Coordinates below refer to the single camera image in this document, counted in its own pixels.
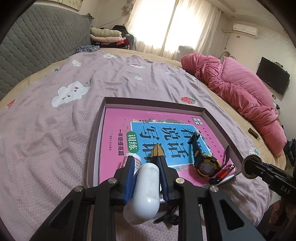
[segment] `strawberry print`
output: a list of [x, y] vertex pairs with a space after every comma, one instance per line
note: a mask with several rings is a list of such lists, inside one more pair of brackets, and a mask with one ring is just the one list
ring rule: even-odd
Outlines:
[[7, 105], [6, 105], [6, 108], [7, 109], [10, 109], [10, 107], [15, 103], [15, 99], [14, 100], [12, 100], [11, 102], [9, 102]]
[[196, 104], [196, 100], [193, 98], [189, 98], [189, 97], [182, 97], [181, 101], [187, 103], [187, 104]]

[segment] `red lighter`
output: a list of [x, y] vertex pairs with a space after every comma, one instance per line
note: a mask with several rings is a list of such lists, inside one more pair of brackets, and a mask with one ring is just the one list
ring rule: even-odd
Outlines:
[[233, 169], [235, 168], [234, 164], [227, 165], [221, 171], [219, 171], [214, 177], [209, 180], [209, 184], [217, 185], [220, 183]]

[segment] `wall-mounted tv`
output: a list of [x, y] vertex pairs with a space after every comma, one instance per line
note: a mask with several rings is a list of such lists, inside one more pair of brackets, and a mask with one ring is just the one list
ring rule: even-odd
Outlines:
[[281, 95], [284, 95], [290, 82], [287, 71], [264, 57], [261, 58], [256, 75]]

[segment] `watch face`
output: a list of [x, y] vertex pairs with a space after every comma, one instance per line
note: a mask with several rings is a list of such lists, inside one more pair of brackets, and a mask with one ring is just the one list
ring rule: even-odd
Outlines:
[[199, 164], [198, 169], [200, 173], [204, 176], [211, 176], [215, 172], [213, 164], [207, 161], [204, 161], [201, 164]]

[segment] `air conditioner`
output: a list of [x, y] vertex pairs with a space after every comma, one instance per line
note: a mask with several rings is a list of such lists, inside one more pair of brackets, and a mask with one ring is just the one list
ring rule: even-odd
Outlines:
[[257, 28], [247, 26], [247, 25], [243, 25], [243, 24], [234, 23], [233, 24], [233, 30], [238, 31], [238, 32], [242, 32], [242, 33], [246, 33], [246, 34], [250, 34], [250, 35], [253, 35], [253, 36], [258, 35], [258, 29]]

